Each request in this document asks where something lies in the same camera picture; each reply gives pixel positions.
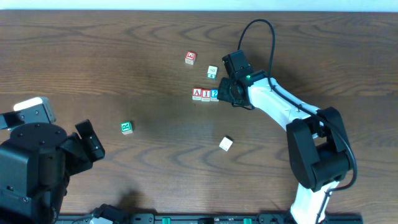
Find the wooden table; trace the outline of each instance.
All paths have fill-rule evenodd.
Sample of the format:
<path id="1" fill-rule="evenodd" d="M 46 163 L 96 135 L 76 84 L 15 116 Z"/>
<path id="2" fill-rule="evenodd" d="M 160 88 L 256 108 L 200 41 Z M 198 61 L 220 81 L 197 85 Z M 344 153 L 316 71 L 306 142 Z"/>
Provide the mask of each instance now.
<path id="1" fill-rule="evenodd" d="M 57 125 L 71 133 L 89 118 L 106 149 L 72 177 L 62 213 L 102 203 L 160 213 L 289 209 L 297 181 L 284 130 L 260 110 L 191 98 L 193 87 L 227 76 L 221 58 L 255 18 L 275 26 L 278 82 L 345 121 L 359 178 L 327 211 L 397 222 L 398 14 L 1 11 L 0 111 L 47 96 Z M 270 45 L 268 27 L 255 24 L 242 49 L 266 69 Z M 188 50 L 198 54 L 194 66 L 184 62 Z M 206 78 L 209 65 L 220 68 L 216 80 Z M 136 130 L 124 136 L 127 120 Z M 228 152 L 218 147 L 225 135 L 235 140 Z"/>

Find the wooden surface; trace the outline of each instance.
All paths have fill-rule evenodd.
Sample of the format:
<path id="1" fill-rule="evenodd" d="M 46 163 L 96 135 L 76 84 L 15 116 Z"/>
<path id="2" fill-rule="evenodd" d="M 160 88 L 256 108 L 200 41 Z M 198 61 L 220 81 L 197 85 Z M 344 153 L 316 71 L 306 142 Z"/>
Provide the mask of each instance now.
<path id="1" fill-rule="evenodd" d="M 284 130 L 260 110 L 190 95 L 227 76 L 221 58 L 258 17 L 275 26 L 278 82 L 345 121 L 359 178 L 327 210 L 396 223 L 398 14 L 1 11 L 0 111 L 47 96 L 57 125 L 71 133 L 89 118 L 106 149 L 72 177 L 62 212 L 102 203 L 160 213 L 289 209 L 297 181 Z M 256 69 L 267 68 L 270 44 L 265 25 L 249 29 L 243 50 Z M 194 66 L 184 63 L 188 50 L 198 54 Z M 209 65 L 220 68 L 215 81 Z M 123 136 L 127 120 L 136 130 Z M 228 152 L 218 147 L 225 135 L 235 140 Z"/>

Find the red and white block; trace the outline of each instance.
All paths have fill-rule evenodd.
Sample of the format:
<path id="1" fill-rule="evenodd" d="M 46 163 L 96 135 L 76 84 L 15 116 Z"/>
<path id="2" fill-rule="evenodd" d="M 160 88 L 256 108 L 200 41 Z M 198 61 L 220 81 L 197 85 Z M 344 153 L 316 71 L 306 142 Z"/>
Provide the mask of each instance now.
<path id="1" fill-rule="evenodd" d="M 201 90 L 201 100 L 205 102 L 210 102 L 210 91 L 211 90 Z"/>
<path id="2" fill-rule="evenodd" d="M 196 53 L 187 52 L 187 55 L 185 56 L 185 63 L 193 65 L 193 63 L 195 62 L 196 58 L 197 58 L 197 54 Z"/>
<path id="3" fill-rule="evenodd" d="M 193 100 L 201 100 L 201 88 L 194 88 L 192 91 Z"/>

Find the white wall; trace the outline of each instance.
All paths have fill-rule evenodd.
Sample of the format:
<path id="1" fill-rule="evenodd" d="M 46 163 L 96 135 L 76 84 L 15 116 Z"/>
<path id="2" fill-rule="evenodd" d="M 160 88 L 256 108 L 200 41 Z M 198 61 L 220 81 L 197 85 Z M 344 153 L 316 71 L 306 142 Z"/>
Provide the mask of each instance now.
<path id="1" fill-rule="evenodd" d="M 0 9 L 398 12 L 397 0 L 0 0 Z"/>

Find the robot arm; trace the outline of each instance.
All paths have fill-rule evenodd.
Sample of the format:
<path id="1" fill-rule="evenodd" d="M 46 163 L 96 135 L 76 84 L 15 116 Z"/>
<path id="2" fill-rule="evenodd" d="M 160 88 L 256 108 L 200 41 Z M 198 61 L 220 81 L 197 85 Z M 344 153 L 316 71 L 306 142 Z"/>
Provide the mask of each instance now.
<path id="1" fill-rule="evenodd" d="M 259 108 L 287 132 L 290 166 L 299 181 L 290 212 L 298 224 L 322 222 L 329 199 L 322 207 L 325 192 L 334 189 L 344 179 L 353 167 L 352 161 L 347 155 L 347 148 L 336 138 L 335 133 L 272 89 L 333 123 L 348 142 L 339 112 L 334 108 L 320 110 L 308 105 L 284 90 L 275 78 L 268 80 L 265 71 L 254 72 L 242 50 L 223 57 L 223 61 L 229 78 L 222 79 L 218 99 L 249 110 Z M 316 146 L 313 139 L 317 137 L 326 137 L 326 142 Z"/>

